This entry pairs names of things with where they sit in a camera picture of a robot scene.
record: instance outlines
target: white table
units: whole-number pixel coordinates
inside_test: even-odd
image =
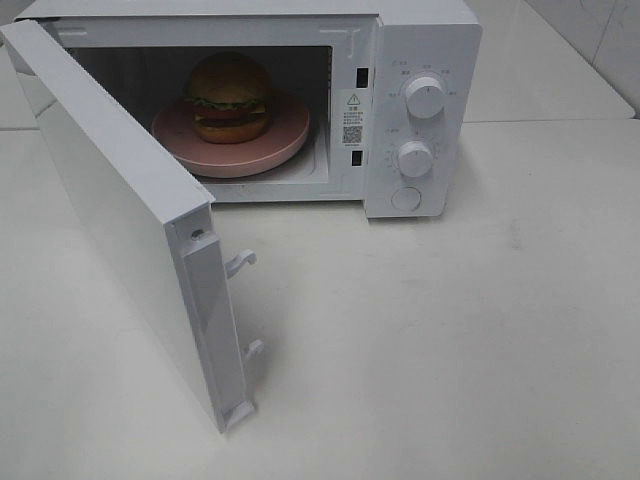
[[[633,117],[633,109],[524,0],[469,3],[484,35],[465,121]],[[35,128],[24,98],[13,93],[16,79],[3,50],[0,129]]]
[[[587,480],[640,472],[640,123],[468,124],[445,215],[220,206],[258,413],[228,436],[0,133],[2,478]]]

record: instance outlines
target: microwave door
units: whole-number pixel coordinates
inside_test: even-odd
[[[247,398],[213,198],[36,22],[0,28],[82,224],[220,431]]]

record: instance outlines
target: timer knob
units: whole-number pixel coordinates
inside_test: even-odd
[[[417,118],[431,118],[444,107],[444,87],[432,75],[424,75],[409,82],[404,92],[407,109]]]
[[[426,175],[433,167],[431,149],[423,142],[407,142],[398,150],[398,168],[405,177]]]

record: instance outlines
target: control panel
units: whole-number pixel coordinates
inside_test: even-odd
[[[481,29],[384,27],[374,84],[368,217],[442,213]]]

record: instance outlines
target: pink plate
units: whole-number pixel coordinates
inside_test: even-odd
[[[293,157],[309,133],[309,110],[297,97],[277,91],[269,102],[271,120],[258,137],[244,143],[202,140],[192,127],[188,103],[178,100],[153,119],[151,133],[191,173],[236,178],[265,172]]]

